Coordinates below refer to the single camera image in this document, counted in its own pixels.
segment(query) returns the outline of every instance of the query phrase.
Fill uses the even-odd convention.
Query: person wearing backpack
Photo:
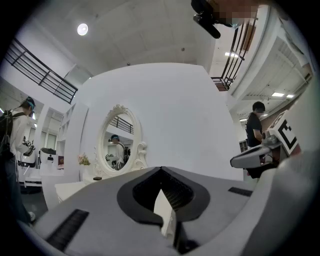
[[[128,156],[128,148],[126,148],[119,139],[119,136],[114,134],[111,136],[110,140],[113,144],[115,144],[115,160],[116,160],[116,170],[121,170],[125,164],[127,163],[129,156]]]
[[[5,194],[12,213],[17,220],[26,224],[35,220],[33,212],[27,212],[23,205],[20,184],[17,175],[16,154],[28,154],[32,151],[23,144],[24,133],[32,117],[35,102],[28,97],[14,110],[6,110],[0,117],[0,186]]]

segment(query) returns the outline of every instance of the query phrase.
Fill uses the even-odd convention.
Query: black hair
[[[263,104],[263,103],[260,102],[260,101],[255,102],[255,103],[252,105],[252,110],[255,111],[256,109],[265,111],[265,110],[266,110],[265,104]]]
[[[31,97],[28,97],[21,103],[21,105],[19,107],[24,108],[24,109],[29,109],[29,107],[31,107],[32,110],[34,110],[36,107],[36,104],[35,104],[35,101]]]
[[[119,136],[116,134],[112,135],[110,139],[118,139],[118,142],[120,141]]]

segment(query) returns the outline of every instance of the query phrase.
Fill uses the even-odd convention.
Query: backpack
[[[131,154],[130,149],[127,146],[125,147],[121,143],[119,143],[119,144],[121,145],[121,147],[123,147],[123,161],[124,161],[124,164],[126,164],[129,160],[129,157]]]
[[[10,136],[14,125],[14,118],[24,116],[25,113],[20,112],[12,115],[12,111],[6,110],[0,116],[0,159],[8,160],[14,155],[10,152]]]

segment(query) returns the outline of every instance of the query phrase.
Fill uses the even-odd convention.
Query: railing
[[[238,70],[242,62],[245,61],[245,55],[249,50],[252,38],[254,36],[256,20],[257,14],[255,14],[255,18],[253,19],[253,25],[251,25],[250,20],[248,20],[246,24],[243,23],[241,27],[237,27],[235,29],[230,53],[226,61],[223,73],[221,76],[211,77],[219,91],[228,91],[230,89],[231,84],[235,81]]]
[[[134,127],[131,123],[128,123],[126,120],[123,120],[121,117],[116,116],[111,120],[110,125],[117,127],[125,132],[134,134]]]
[[[15,38],[4,58],[26,77],[69,104],[78,91],[76,87],[55,73]]]

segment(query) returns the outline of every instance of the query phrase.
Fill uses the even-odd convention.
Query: black t-shirt
[[[262,133],[262,125],[259,118],[254,113],[250,113],[246,123],[245,131],[248,138],[248,146],[255,147],[261,144],[259,140],[256,139],[254,130],[259,130]]]

